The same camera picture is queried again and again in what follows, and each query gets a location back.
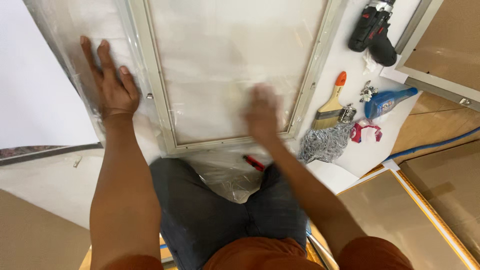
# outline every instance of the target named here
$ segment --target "person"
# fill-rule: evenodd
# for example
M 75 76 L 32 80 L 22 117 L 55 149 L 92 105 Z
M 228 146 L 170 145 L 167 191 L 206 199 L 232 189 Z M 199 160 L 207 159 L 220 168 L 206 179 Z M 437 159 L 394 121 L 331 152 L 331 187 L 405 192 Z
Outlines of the person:
M 323 269 L 306 259 L 307 218 L 327 241 L 341 270 L 411 269 L 392 243 L 368 237 L 345 206 L 293 157 L 276 135 L 270 86 L 256 85 L 245 115 L 249 135 L 274 160 L 260 190 L 244 204 L 211 191 L 186 162 L 147 165 L 135 139 L 139 104 L 133 76 L 117 70 L 110 45 L 81 45 L 100 97 L 105 156 L 90 212 L 91 269 L 162 269 L 159 233 L 182 270 Z

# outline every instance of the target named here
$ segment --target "blue spray bottle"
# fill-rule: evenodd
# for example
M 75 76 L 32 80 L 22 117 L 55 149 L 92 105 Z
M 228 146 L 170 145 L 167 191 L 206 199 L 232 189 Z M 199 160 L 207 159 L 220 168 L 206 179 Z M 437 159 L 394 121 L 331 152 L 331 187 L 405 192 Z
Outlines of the blue spray bottle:
M 368 119 L 382 116 L 391 111 L 401 101 L 417 93 L 418 90 L 414 87 L 402 91 L 380 92 L 365 103 L 365 116 Z

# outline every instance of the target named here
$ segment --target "wooden brush handle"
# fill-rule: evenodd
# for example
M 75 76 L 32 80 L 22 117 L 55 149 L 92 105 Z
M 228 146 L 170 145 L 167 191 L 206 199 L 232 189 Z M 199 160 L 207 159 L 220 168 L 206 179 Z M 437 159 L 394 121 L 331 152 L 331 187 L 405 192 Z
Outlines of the wooden brush handle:
M 347 73 L 342 71 L 335 82 L 335 87 L 333 88 L 332 97 L 323 105 L 318 111 L 332 111 L 332 110 L 340 110 L 342 109 L 342 105 L 338 103 L 338 96 L 342 92 L 343 86 L 345 85 L 345 81 L 347 80 Z

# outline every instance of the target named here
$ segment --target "blue hose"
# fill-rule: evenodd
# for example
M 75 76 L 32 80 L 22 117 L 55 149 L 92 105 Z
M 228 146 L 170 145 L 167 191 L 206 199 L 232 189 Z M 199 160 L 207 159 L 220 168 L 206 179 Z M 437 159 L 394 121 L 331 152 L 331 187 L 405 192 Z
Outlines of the blue hose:
M 401 152 L 398 152 L 396 154 L 393 154 L 393 155 L 390 155 L 388 156 L 388 158 L 386 158 L 384 161 L 387 161 L 387 160 L 391 160 L 391 159 L 394 159 L 394 158 L 397 158 L 397 157 L 400 157 L 400 156 L 404 156 L 404 155 L 408 155 L 408 154 L 411 154 L 411 153 L 415 153 L 416 151 L 418 150 L 422 150 L 422 149 L 427 149 L 427 148 L 432 148 L 432 147 L 438 147 L 438 146 L 442 146 L 442 145 L 446 145 L 446 144 L 449 144 L 451 142 L 455 142 L 459 139 L 462 139 L 462 138 L 465 138 L 467 136 L 470 136 L 472 134 L 474 134 L 475 132 L 479 131 L 480 130 L 480 126 L 477 127 L 476 129 L 470 131 L 470 132 L 467 132 L 463 135 L 460 135 L 458 137 L 455 137 L 455 138 L 452 138 L 452 139 L 449 139 L 449 140 L 446 140 L 446 141 L 443 141 L 443 142 L 439 142 L 439 143 L 434 143 L 434 144 L 429 144 L 429 145 L 422 145 L 422 146 L 418 146 L 418 147 L 414 147 L 414 148 L 410 148 L 408 150 L 405 150 L 405 151 L 401 151 Z

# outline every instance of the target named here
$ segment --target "cordless drill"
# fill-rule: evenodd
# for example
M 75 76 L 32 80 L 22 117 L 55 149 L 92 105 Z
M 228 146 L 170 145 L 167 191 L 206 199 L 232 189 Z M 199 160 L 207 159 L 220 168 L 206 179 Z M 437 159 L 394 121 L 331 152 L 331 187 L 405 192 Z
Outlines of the cordless drill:
M 352 51 L 362 52 L 368 47 L 372 58 L 385 67 L 396 62 L 395 48 L 387 38 L 394 3 L 395 0 L 371 0 L 348 42 Z

